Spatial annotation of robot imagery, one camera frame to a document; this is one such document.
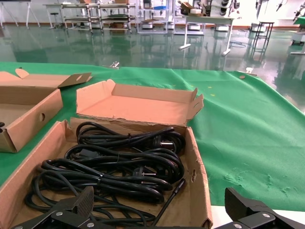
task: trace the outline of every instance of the cardboard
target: cardboard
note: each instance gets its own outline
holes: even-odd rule
[[[191,12],[191,9],[195,9],[194,6],[192,6],[190,3],[188,2],[180,2],[181,3],[181,8],[183,10],[186,10],[188,13]]]
[[[203,107],[203,96],[193,92],[153,87],[117,84],[112,80],[99,82],[77,90],[77,113],[86,119],[72,118],[56,122],[39,144],[0,188],[0,229],[11,228],[42,213],[24,205],[30,190],[36,166],[43,160],[63,157],[77,144],[76,128],[88,118],[123,135],[157,131],[173,126],[185,137],[186,146],[181,153],[185,168],[186,186],[173,199],[157,226],[206,227],[212,223],[207,174],[193,131],[186,126]],[[165,193],[165,199],[172,192]],[[44,192],[47,198],[60,200],[69,194]],[[157,215],[161,205],[153,205],[123,197],[120,203]]]
[[[186,125],[203,108],[192,91],[98,82],[76,91],[77,114],[167,125]]]
[[[58,88],[84,83],[90,73],[30,74],[16,69],[15,76],[0,72],[0,152],[18,152],[62,108]]]
[[[129,4],[129,0],[114,0],[115,4]]]
[[[76,127],[87,120],[73,118],[70,128],[65,121],[55,123],[46,136],[3,184],[0,189],[0,229],[11,228],[42,214],[25,206],[23,202],[25,195],[30,190],[30,181],[36,174],[35,167],[40,165],[43,160],[63,157],[65,152],[76,144]],[[95,120],[95,122],[125,135],[160,130],[166,127],[166,125],[162,124],[137,123],[125,120]],[[211,228],[212,216],[208,180],[192,129],[186,126],[177,126],[175,130],[183,134],[186,140],[186,147],[181,160],[185,167],[184,178],[187,181],[187,185],[173,199],[157,226]],[[167,192],[165,199],[170,194],[171,191]],[[54,200],[70,197],[67,194],[55,194],[53,192],[44,192],[44,195]],[[162,208],[162,205],[130,201],[125,198],[119,198],[119,202],[148,211],[154,215],[157,215]],[[112,213],[114,216],[120,216],[118,213]]]

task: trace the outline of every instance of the black clamp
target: black clamp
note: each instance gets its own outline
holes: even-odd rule
[[[305,229],[305,225],[278,215],[261,201],[242,197],[233,188],[225,189],[225,210],[233,222],[216,229]],[[14,226],[12,229],[76,228],[115,229],[89,219],[93,209],[93,188],[86,187],[77,197],[59,201],[44,215]],[[156,227],[146,229],[203,229],[201,227]]]
[[[93,187],[86,187],[77,197],[62,199],[47,213],[23,222],[12,229],[115,229],[89,219],[93,209]]]
[[[233,188],[226,188],[225,211],[233,222],[217,229],[305,229],[305,225],[280,216],[259,200],[242,197]]]

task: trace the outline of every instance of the coiled cable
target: coiled cable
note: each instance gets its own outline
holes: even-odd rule
[[[119,203],[117,197],[163,203],[164,192],[172,190],[172,184],[184,175],[178,156],[185,146],[183,136],[172,127],[121,135],[94,122],[80,124],[76,136],[78,145],[70,148],[64,158],[42,162],[38,168],[40,174],[33,179],[32,191],[25,198],[27,206],[46,212],[57,202],[46,198],[41,191],[70,190],[77,195],[85,187],[92,186],[94,201],[98,202],[93,208],[94,219],[123,227],[156,224],[172,197],[158,218]],[[172,143],[171,150],[163,148],[161,142]],[[33,196],[38,196],[48,207],[35,204]],[[125,217],[114,217],[110,208],[117,209]]]

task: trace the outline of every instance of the green floor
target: green floor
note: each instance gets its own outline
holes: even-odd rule
[[[119,61],[120,66],[173,69],[200,69],[245,71],[254,68],[265,82],[305,112],[305,85],[302,77],[305,57],[291,56],[289,52],[302,47],[291,46],[292,32],[273,31],[265,52],[251,45],[254,34],[235,30],[231,52],[222,57],[225,50],[225,33],[207,29],[205,36],[190,36],[192,46],[180,51],[181,35],[132,35],[99,30],[94,35],[87,31],[49,30],[7,26],[0,30],[0,61],[43,62],[110,65]]]

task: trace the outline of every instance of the green cloth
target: green cloth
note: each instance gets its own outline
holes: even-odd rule
[[[304,24],[305,24],[305,17],[299,17],[299,18],[295,21],[294,24],[295,24],[295,25],[299,25],[299,24],[304,25]]]
[[[304,210],[305,117],[256,77],[239,72],[91,65],[0,63],[0,71],[72,74],[92,72],[83,85],[62,90],[64,108],[17,154],[0,154],[2,184],[56,120],[76,116],[75,89],[101,80],[204,94],[204,108],[188,123],[205,165],[212,205],[224,204],[224,189],[262,200],[273,209]]]

